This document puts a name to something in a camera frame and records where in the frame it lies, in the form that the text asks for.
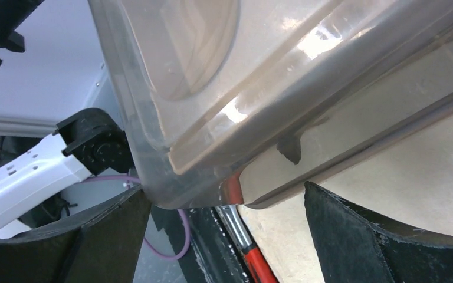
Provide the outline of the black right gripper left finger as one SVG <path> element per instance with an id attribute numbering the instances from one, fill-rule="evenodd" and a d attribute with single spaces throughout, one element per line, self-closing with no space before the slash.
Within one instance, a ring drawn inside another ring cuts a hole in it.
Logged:
<path id="1" fill-rule="evenodd" d="M 0 239 L 0 282 L 132 282 L 150 209 L 143 191 L 134 188 Z"/>

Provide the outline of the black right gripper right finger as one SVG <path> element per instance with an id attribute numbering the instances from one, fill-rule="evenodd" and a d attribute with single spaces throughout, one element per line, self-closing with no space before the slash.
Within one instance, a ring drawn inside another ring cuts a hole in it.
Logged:
<path id="1" fill-rule="evenodd" d="M 453 236 L 417 228 L 304 184 L 326 282 L 453 282 Z"/>

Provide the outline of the beige translucent plastic toolbox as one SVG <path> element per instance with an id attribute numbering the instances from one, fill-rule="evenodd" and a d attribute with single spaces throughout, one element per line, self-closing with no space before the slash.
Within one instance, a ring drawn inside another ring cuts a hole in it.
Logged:
<path id="1" fill-rule="evenodd" d="M 453 153 L 453 1 L 90 1 L 136 172 L 164 209 L 272 206 Z"/>

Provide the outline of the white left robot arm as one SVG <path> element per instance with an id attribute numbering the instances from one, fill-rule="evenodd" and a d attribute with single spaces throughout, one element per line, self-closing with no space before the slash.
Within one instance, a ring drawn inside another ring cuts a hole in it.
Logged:
<path id="1" fill-rule="evenodd" d="M 16 28 L 39 1 L 0 1 L 0 48 L 24 52 Z M 63 189 L 80 182 L 138 182 L 124 131 L 102 109 L 81 110 L 57 124 L 36 146 L 0 167 L 0 229 Z"/>

